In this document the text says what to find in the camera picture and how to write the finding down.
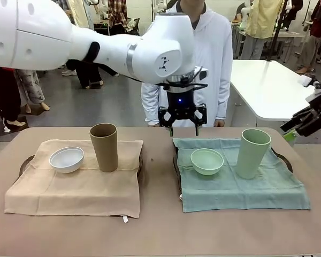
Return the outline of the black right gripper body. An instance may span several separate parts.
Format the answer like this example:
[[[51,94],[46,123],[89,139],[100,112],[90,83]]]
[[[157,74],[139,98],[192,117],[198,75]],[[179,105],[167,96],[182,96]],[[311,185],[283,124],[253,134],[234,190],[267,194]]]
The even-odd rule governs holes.
[[[310,106],[300,111],[298,134],[314,134],[321,129],[321,95],[309,102]]]

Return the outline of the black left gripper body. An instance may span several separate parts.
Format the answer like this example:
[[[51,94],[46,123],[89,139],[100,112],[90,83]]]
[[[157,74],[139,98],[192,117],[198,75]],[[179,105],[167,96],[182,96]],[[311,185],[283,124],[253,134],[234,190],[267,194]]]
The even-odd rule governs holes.
[[[193,90],[183,93],[167,92],[167,99],[167,111],[171,119],[191,119],[194,117],[196,105]]]

